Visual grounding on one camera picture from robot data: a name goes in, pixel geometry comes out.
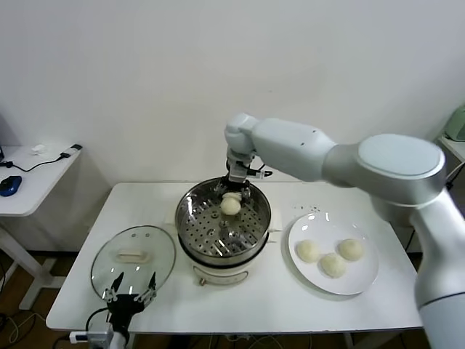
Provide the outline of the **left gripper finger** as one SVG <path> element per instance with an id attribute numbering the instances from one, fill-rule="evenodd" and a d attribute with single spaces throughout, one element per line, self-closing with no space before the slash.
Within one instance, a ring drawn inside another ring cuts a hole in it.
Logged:
<path id="1" fill-rule="evenodd" d="M 110 286 L 105 288 L 103 292 L 103 300 L 106 302 L 114 302 L 117 300 L 117 293 L 121 282 L 123 281 L 123 273 L 115 278 Z"/>
<path id="2" fill-rule="evenodd" d="M 156 272 L 149 280 L 147 289 L 136 297 L 137 302 L 151 302 L 156 297 Z"/>

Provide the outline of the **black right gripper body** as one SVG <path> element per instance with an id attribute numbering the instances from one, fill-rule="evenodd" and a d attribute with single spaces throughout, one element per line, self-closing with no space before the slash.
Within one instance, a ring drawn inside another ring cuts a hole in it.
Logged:
<path id="1" fill-rule="evenodd" d="M 230 181 L 228 175 L 221 177 L 219 184 L 220 184 L 220 190 L 223 193 L 226 193 L 226 192 L 242 193 L 243 191 L 248 190 L 250 187 L 250 182 L 248 180 L 245 180 L 244 182 L 233 182 L 233 181 Z"/>

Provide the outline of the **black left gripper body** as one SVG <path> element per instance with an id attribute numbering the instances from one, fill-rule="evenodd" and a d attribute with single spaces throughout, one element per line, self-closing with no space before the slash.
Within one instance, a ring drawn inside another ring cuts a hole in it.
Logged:
<path id="1" fill-rule="evenodd" d="M 117 294 L 115 299 L 108 301 L 110 323 L 113 326 L 128 326 L 132 317 L 145 309 L 142 301 L 135 294 Z"/>

